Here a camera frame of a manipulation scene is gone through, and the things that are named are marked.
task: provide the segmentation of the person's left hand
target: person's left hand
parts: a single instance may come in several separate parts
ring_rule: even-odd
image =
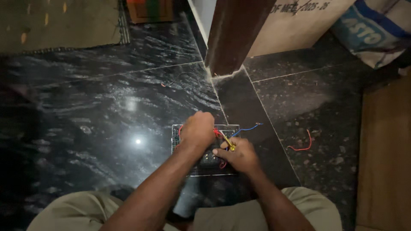
[[[180,132],[181,144],[205,150],[215,140],[214,117],[209,112],[198,111],[190,116]]]

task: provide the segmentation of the hand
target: hand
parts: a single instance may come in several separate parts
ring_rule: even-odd
[[[261,169],[260,161],[252,143],[247,139],[231,137],[230,142],[236,146],[234,151],[224,150],[228,147],[227,142],[221,144],[222,149],[213,149],[212,153],[220,158],[226,159],[233,168],[245,174]]]
[[[214,117],[209,112],[198,111],[190,116],[180,133],[181,143],[193,145],[204,150],[215,140]]]

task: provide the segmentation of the beige pants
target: beige pants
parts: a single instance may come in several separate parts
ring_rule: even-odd
[[[282,193],[304,214],[316,231],[342,231],[335,205],[320,193],[291,187]],[[76,192],[53,201],[31,222],[27,231],[98,231],[122,205],[102,192]],[[169,225],[164,230],[176,230]],[[194,231],[266,231],[263,211],[256,200],[219,208],[200,208],[194,217]]]

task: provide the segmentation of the floor tile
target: floor tile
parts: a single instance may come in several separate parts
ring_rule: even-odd
[[[13,208],[3,217],[13,228],[70,192],[137,187],[171,155],[171,126],[196,111],[226,123],[202,62],[35,90],[37,104],[0,110],[1,197]],[[199,190],[210,206],[221,200],[207,197],[213,187]]]
[[[247,58],[244,66],[252,81],[305,72],[357,60],[327,32],[312,48]]]
[[[202,61],[187,21],[130,24],[131,44],[13,56],[2,82],[44,85]]]
[[[299,186],[300,183],[246,71],[241,69],[233,77],[213,79],[213,82],[229,124],[250,128],[256,123],[263,123],[254,130],[241,132],[241,137],[254,144],[268,177],[280,188]]]
[[[318,190],[355,226],[361,89],[372,69],[360,62],[255,82],[301,184]],[[309,137],[312,146],[306,148]]]

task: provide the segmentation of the blue wire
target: blue wire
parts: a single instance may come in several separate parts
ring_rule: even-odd
[[[255,125],[255,126],[252,127],[252,128],[249,128],[249,129],[240,129],[240,130],[238,130],[236,133],[234,133],[231,137],[236,136],[238,133],[240,133],[240,131],[252,130],[252,129],[256,128],[258,125],[263,125],[263,123],[258,123],[257,125]]]

